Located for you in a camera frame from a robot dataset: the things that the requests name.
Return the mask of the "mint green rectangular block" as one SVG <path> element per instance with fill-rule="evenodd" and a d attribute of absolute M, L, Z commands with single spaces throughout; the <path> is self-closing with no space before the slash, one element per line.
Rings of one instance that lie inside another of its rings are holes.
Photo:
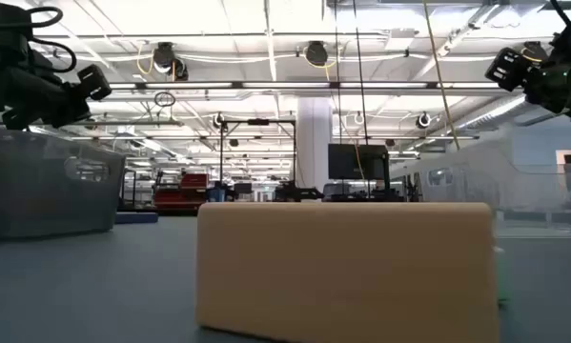
<path fill-rule="evenodd" d="M 504 249 L 494 246 L 493 252 L 496 261 L 497 285 L 498 285 L 498 304 L 503 306 L 508 301 L 507 282 L 505 276 L 505 251 Z"/>

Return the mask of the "wide orange wooden block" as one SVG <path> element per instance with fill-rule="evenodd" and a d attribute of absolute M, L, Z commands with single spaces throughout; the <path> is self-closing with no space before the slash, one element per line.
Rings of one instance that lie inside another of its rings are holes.
<path fill-rule="evenodd" d="M 482 203 L 209 203 L 199 325 L 292 343 L 499 343 Z"/>

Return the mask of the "grey horizontal ceiling pipe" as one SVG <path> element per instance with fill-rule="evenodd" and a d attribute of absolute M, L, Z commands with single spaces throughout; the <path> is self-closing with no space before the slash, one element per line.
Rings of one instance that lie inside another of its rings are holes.
<path fill-rule="evenodd" d="M 182 121 L 165 120 L 165 121 L 79 121 L 75 123 L 66 124 L 65 126 L 89 126 L 89 127 L 102 127 L 102 126 L 178 126 L 182 127 L 186 124 Z M 5 127 L 3 122 L 0 122 L 0 127 Z"/>

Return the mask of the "dark grey translucent bin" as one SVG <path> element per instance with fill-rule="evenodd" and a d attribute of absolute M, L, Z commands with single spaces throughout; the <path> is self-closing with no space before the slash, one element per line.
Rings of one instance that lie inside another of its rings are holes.
<path fill-rule="evenodd" d="M 112 151 L 0 130 L 0 240 L 111 230 L 124 168 Z"/>

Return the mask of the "clear plastic bin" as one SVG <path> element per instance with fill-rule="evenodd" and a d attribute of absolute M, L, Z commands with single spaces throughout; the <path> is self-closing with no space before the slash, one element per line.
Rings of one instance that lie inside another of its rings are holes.
<path fill-rule="evenodd" d="M 536 138 L 472 145 L 409 171 L 424 201 L 479 202 L 494 216 L 494 232 L 508 238 L 571 238 L 571 164 Z"/>

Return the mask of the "red tool cabinet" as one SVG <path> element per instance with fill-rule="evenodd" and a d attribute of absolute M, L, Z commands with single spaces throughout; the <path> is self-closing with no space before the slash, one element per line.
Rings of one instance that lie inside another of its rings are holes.
<path fill-rule="evenodd" d="M 209 175 L 185 173 L 177 182 L 158 178 L 153 188 L 153 205 L 159 209 L 195 208 L 207 201 Z"/>

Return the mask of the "black monitor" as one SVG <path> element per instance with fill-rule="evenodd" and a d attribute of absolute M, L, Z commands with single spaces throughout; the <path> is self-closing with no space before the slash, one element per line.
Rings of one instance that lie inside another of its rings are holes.
<path fill-rule="evenodd" d="M 328 145 L 328 176 L 344 180 L 385 180 L 389 155 L 381 145 Z"/>

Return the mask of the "long ceiling light strip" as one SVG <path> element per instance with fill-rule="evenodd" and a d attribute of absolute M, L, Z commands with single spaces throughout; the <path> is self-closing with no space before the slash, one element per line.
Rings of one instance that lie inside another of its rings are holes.
<path fill-rule="evenodd" d="M 257 81 L 233 81 L 233 82 L 152 82 L 152 83 L 112 83 L 112 90 L 301 90 L 301 89 L 436 89 L 438 82 L 257 82 Z"/>

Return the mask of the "silver ventilation duct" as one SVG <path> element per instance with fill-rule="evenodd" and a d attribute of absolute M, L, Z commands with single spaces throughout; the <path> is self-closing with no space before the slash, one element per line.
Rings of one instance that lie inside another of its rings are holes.
<path fill-rule="evenodd" d="M 495 102 L 480 108 L 474 113 L 469 114 L 462 118 L 457 124 L 458 130 L 475 128 L 491 120 L 497 119 L 511 110 L 519 108 L 525 103 L 525 96 L 523 94 L 504 97 L 496 100 Z"/>

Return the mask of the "black table frame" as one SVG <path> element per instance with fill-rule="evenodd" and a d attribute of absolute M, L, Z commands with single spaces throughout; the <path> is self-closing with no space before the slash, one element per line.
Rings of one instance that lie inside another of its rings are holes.
<path fill-rule="evenodd" d="M 192 215 L 196 216 L 198 214 L 198 207 L 195 208 L 118 208 L 118 212 L 155 212 L 158 215 L 164 216 L 185 216 Z"/>

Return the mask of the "black frame stand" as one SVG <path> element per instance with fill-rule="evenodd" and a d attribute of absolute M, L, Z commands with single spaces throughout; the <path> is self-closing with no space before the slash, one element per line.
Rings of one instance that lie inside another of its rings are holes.
<path fill-rule="evenodd" d="M 292 172 L 291 180 L 296 182 L 296 167 L 297 167 L 297 139 L 296 139 L 296 120 L 295 119 L 269 119 L 269 118 L 251 118 L 246 120 L 229 120 L 222 118 L 219 122 L 219 182 L 224 181 L 224 139 L 226 135 L 224 133 L 224 127 L 226 124 L 234 124 L 235 126 L 228 130 L 228 133 L 233 133 L 239 125 L 245 124 L 248 126 L 270 126 L 275 124 L 287 132 L 284 128 L 284 124 L 290 124 L 292 126 L 293 135 L 293 162 L 292 162 Z"/>

